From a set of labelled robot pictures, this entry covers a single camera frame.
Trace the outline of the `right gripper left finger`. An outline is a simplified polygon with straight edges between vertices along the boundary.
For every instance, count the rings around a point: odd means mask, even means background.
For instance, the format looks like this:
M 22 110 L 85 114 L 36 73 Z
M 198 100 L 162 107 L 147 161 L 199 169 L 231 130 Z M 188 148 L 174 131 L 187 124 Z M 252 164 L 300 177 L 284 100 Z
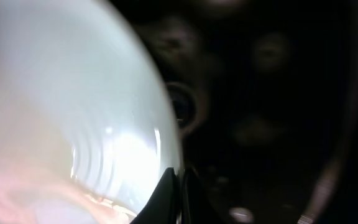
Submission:
M 145 207 L 131 224 L 175 224 L 178 213 L 178 179 L 166 168 Z

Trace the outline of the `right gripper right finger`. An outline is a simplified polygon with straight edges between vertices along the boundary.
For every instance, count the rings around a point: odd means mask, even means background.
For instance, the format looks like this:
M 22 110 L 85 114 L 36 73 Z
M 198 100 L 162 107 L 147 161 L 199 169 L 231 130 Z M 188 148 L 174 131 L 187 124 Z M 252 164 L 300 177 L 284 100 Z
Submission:
M 192 169 L 187 169 L 182 184 L 182 224 L 224 224 L 212 208 Z

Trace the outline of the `light blue plate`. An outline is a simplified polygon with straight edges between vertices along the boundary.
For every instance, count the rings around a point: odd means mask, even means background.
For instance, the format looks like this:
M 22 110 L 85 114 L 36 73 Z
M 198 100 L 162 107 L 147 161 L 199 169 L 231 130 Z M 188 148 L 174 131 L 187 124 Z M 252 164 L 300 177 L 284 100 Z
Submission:
M 131 223 L 181 145 L 162 78 L 107 1 L 0 1 L 0 223 Z

